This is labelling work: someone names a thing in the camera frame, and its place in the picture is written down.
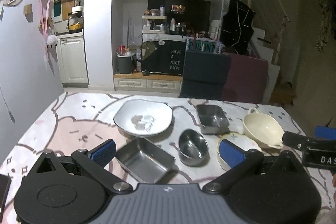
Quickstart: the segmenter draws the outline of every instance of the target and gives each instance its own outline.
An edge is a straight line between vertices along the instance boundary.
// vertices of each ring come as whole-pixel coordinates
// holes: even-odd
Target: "gray base plate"
[[[225,199],[205,194],[198,184],[139,184],[128,195],[112,198],[92,224],[248,224]]]

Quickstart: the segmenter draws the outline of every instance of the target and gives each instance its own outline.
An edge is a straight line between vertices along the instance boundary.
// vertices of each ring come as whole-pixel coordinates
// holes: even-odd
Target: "trash can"
[[[127,75],[133,71],[133,56],[118,55],[119,73]]]

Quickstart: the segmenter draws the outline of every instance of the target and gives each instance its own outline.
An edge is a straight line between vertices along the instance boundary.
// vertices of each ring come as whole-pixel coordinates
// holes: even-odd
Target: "white cabinet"
[[[165,80],[147,80],[147,87],[149,89],[157,90],[180,90],[181,82],[179,81],[165,81]]]
[[[126,79],[114,78],[114,86],[117,88],[145,88],[147,87],[146,79]]]
[[[83,37],[61,39],[57,56],[62,83],[88,83]]]

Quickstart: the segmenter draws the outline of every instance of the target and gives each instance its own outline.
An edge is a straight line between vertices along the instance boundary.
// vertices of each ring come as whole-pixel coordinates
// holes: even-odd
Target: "table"
[[[231,131],[243,133],[242,119],[250,107],[256,107],[260,112],[274,117],[283,130],[304,135],[289,114],[283,108],[276,106],[154,96],[64,93],[33,123],[0,167],[0,173],[8,174],[12,178],[2,223],[17,224],[13,208],[14,196],[21,184],[22,176],[27,175],[44,150],[50,149],[57,155],[64,156],[80,148],[90,150],[107,139],[114,139],[117,149],[126,144],[129,139],[118,131],[113,117],[123,103],[132,99],[164,102],[173,109],[174,120],[169,129],[151,138],[151,141],[176,159],[179,173],[169,183],[194,182],[202,187],[225,172],[217,161],[217,136],[205,136],[210,154],[210,161],[205,166],[188,167],[179,160],[176,146],[179,135],[188,128],[200,132],[195,108],[198,104],[207,103],[222,107],[229,119]],[[301,152],[294,150],[294,153],[301,159]],[[105,168],[126,180],[134,188],[137,185],[137,182],[119,166],[116,159],[113,159]],[[331,173],[313,168],[306,168],[306,170],[321,194],[321,210],[334,208],[335,188],[332,186]]]

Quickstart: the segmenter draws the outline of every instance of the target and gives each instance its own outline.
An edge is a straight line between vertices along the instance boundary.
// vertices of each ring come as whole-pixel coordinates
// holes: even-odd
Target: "blue rubber grip pad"
[[[116,143],[110,140],[106,145],[91,154],[91,160],[105,167],[115,157],[117,151]]]
[[[219,155],[231,168],[245,160],[245,155],[231,146],[227,140],[220,142]]]
[[[318,126],[315,128],[315,136],[322,138],[322,139],[335,141],[336,140],[336,128]]]

